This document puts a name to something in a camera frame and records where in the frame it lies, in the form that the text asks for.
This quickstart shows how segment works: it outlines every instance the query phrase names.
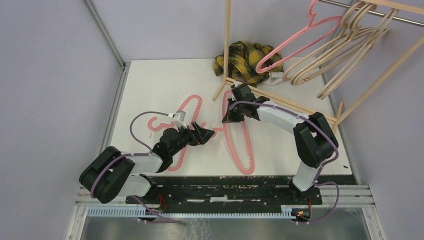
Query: pink hanger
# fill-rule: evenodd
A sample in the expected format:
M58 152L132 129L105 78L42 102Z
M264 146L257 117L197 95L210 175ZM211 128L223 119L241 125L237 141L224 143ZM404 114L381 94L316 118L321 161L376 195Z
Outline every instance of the pink hanger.
M228 90L225 92L224 94L224 98L222 100L222 116L224 116L226 114L226 110L227 110L227 98L228 95L231 94L231 90ZM196 110L194 111L194 115L193 118L191 119L191 121L196 121L196 119L198 118L199 115L199 111L200 111L200 107L202 106L202 98L199 95L191 95L189 96L184 103L179 107L178 111L182 111L184 109L184 107L192 100L192 99L197 99L198 100L198 104L196 107ZM159 131L162 128L173 128L174 124L167 124L167 123L160 123L158 127L153 127L152 123L154 121L156 121L157 117L152 117L148 123L147 126L150 130L152 131ZM203 122L201 124L201 127L203 128L206 125L205 122ZM230 132L228 130L228 126L227 123L223 123L222 127L215 127L213 130L215 131L215 134L212 136L215 137L216 134L218 132L224 132L225 134L225 139L226 142L228 144L228 148L229 151L231 152L231 156L235 161L235 164L237 165L238 169L240 170L241 173L245 174L245 175L249 175L251 173L253 173L253 171L255 170L255 159L253 156L253 150L252 150L252 144L251 144L251 139L249 137L249 132L248 132L248 127L246 126L246 123L243 121L241 122L241 125L243 126L243 133L244 133L244 138L245 138L245 142L246 142L246 148L247 148L247 152L249 154L249 159L250 159L250 168L249 169L245 169L242 165L242 163L240 162L239 156L237 155L236 149L234 148L233 145L233 141L231 140L231 136L230 136ZM177 171L178 169L180 169L181 165L183 164L183 159L184 159L184 155L186 154L186 150L187 150L188 146L185 147L182 151L181 151L181 155L179 156L179 160L176 164L176 166L170 166L168 167L169 171Z
M315 16L317 15L316 12L312 12L312 9L314 8L315 4L318 2L318 0L312 0L312 2L309 5L309 9L307 10L306 16L309 19L308 24L301 29L300 31L296 32L293 36L289 37L286 41L284 41L283 43L281 43L278 47L276 47L274 50L272 50L270 53L268 53L266 56L264 56L256 65L256 72L258 74L262 74L266 71L269 71L275 67L277 67L278 65L284 63L285 61L291 59L293 56L297 55L298 53L302 52L303 50L309 48L310 46L316 44L317 42L319 42L320 40L322 40L323 38L327 37L328 35L330 35L332 32L334 32L334 30L336 30L336 28L339 26L340 22L342 21L342 16L330 16L327 18L324 18L321 21L317 21L314 23L314 19ZM264 68L261 68L262 65L268 60L270 59L274 54L278 53L282 48L284 48L285 46L287 46L289 43L293 42L295 39L297 39L298 37L300 37L301 35L303 35L304 33L306 33L307 31L318 27L321 24L330 22L330 21L337 21L337 24L326 34L324 34L323 36L320 36L318 39L316 39L315 41L309 43L308 45L302 47L301 49L293 52L292 54L283 57L281 60L275 62L274 64L272 64L271 66L266 66Z

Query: metal rod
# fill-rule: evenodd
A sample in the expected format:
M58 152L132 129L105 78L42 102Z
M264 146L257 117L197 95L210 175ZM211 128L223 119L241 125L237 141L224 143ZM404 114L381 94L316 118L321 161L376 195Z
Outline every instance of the metal rod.
M111 35L109 34L108 30L106 29L105 24L103 23L102 19L99 16L99 13L96 10L96 6L94 6L94 3L92 0L82 0L85 4L85 7L87 8L88 12L90 13L91 17L94 20L95 25L97 26L98 30L100 31L101 36L103 37L104 41L106 42L107 46L109 47L110 51L113 54L113 57L115 58L116 62L120 65L121 68L125 67L125 62L120 55L117 46L115 45L114 41L111 38Z
M319 0L320 2L326 3L326 4L331 4L334 6L339 6L339 7L343 7L343 8L350 8L352 7L351 5L348 4L344 4L344 3L340 3L337 1L331 1L331 0ZM381 12L376 12L376 11L369 11L368 14L374 15L374 16L379 16L379 17L384 17L385 14L381 13ZM405 19L405 18L401 18L401 17L394 17L393 20L399 21L399 22L403 22L403 23L407 23L407 24L412 24L415 26L419 26L419 27L424 27L424 23L422 22L417 22L417 21L412 21L409 19Z

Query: red wire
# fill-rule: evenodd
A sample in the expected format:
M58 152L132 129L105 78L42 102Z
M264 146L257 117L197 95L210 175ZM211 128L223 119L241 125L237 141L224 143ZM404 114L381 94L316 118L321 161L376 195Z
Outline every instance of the red wire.
M162 213L164 213L165 210L167 209L167 202L165 201L165 199L162 198L162 194L159 193L157 196L159 197L159 208L162 206L162 201L165 204L165 207L163 208L163 211L162 211Z
M309 205L307 206L307 209L306 210L311 209L311 207L312 207L312 198L309 197Z

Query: white clip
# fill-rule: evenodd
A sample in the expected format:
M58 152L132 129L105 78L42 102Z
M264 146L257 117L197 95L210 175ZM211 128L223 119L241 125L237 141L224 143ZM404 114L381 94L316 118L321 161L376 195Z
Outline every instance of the white clip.
M186 117L185 111L176 111L175 115L172 117L172 122L176 125L177 128L184 128L186 129L187 126L184 123L184 118Z

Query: hanging rod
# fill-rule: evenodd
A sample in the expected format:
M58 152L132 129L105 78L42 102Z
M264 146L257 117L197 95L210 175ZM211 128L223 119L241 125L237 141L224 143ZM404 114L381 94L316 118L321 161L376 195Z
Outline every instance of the hanging rod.
M350 7L352 7L351 5L348 4L344 4L341 2L337 2L337 1L331 1L331 0L319 0L320 2L326 3L326 4L331 4L331 5L335 5L335 6L339 6L339 7L343 7L343 8L347 8L349 9ZM368 14L374 15L374 16L379 16L379 17L384 17L385 14L381 13L381 12L376 12L376 11L369 11ZM394 17L393 20L399 21L399 22L403 22L403 23L407 23L407 24L412 24L415 26L420 26L420 27L424 27L424 23L422 22L417 22L417 21L412 21L409 19L405 19L405 18L401 18L401 17Z

